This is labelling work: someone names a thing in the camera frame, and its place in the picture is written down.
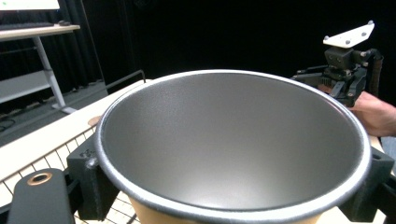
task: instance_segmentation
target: floor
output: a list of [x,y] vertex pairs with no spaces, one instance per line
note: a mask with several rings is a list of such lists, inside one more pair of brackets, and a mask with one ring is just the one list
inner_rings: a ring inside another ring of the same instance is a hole
[[[105,83],[95,82],[87,88],[64,93],[64,101],[72,108],[81,109],[105,96],[107,96]],[[0,147],[67,116],[64,112],[52,108],[54,104],[55,98],[50,97],[42,105],[39,103],[29,105],[23,110],[0,117],[0,126],[5,127],[0,130],[2,131],[0,132]]]

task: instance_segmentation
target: human hand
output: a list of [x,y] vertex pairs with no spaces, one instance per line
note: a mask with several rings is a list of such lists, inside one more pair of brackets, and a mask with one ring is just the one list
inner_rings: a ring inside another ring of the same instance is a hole
[[396,136],[396,107],[363,91],[349,108],[361,121],[367,133],[374,136]]

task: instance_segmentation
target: desk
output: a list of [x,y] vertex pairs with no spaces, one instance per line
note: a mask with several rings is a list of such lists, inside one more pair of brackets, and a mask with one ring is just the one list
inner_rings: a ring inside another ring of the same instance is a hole
[[44,51],[43,44],[41,43],[40,36],[45,35],[60,35],[66,33],[72,33],[74,30],[79,29],[78,25],[69,25],[69,26],[60,26],[55,24],[51,27],[40,27],[40,28],[32,28],[32,29],[20,29],[20,30],[9,30],[9,31],[0,31],[0,41],[9,41],[9,40],[18,40],[24,38],[32,38],[35,46],[37,48],[38,55],[40,56],[40,60],[44,67],[44,76],[46,79],[46,83],[43,82],[29,82],[26,78],[34,78],[35,80],[42,79],[41,73],[33,73],[31,75],[22,77],[11,78],[10,80],[4,80],[4,86],[15,86],[15,83],[31,84],[30,87],[26,88],[25,91],[21,91],[19,89],[8,89],[7,92],[1,92],[0,95],[0,103],[3,103],[8,100],[15,99],[22,95],[26,95],[32,93],[34,91],[40,91],[47,87],[51,87],[53,94],[56,98],[56,105],[53,105],[55,108],[61,108],[64,113],[73,113],[75,109],[70,107],[66,107],[64,102],[64,98],[62,96],[61,90],[59,89],[58,82],[56,80],[55,75],[53,74],[52,68],[50,67],[50,62],[47,58],[46,51]]
[[[140,85],[145,84],[143,84],[142,81],[136,82],[135,84],[114,92],[104,99],[88,105],[63,119],[59,119],[44,128],[33,133],[29,133],[15,142],[0,147],[0,207],[4,204],[10,203],[12,200],[12,195],[8,192],[5,185],[7,185],[9,189],[13,189],[13,186],[21,179],[21,175],[28,175],[34,171],[32,166],[36,169],[37,167],[40,169],[49,168],[48,166],[63,169],[58,158],[63,155],[67,156],[70,151],[77,147],[77,145],[82,144],[89,134],[92,134],[91,126],[88,123],[89,120],[102,115],[108,106],[111,105],[118,97]],[[372,146],[382,150],[377,138],[371,137],[370,140]],[[125,203],[129,201],[125,194],[121,194],[119,198],[121,198]],[[134,210],[132,206],[129,205],[129,203],[128,205],[125,204],[123,206],[128,207],[128,211],[123,214],[133,217]],[[109,214],[107,218],[115,223],[131,223],[129,222],[130,219],[128,219],[128,217],[126,220],[119,220],[112,219],[113,217],[109,216],[125,217],[125,215]],[[382,224],[384,219],[385,215],[378,211],[373,224]],[[359,224],[359,222],[348,221],[341,211],[337,207],[334,207],[333,209],[323,213],[316,224]]]

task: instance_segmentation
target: cylindrical black object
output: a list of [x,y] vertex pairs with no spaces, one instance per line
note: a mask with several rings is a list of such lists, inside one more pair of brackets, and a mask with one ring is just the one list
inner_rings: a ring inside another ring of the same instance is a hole
[[188,223],[314,217],[348,199],[371,160],[361,124],[330,96],[235,70],[181,73],[129,91],[103,115],[95,147],[133,202]]

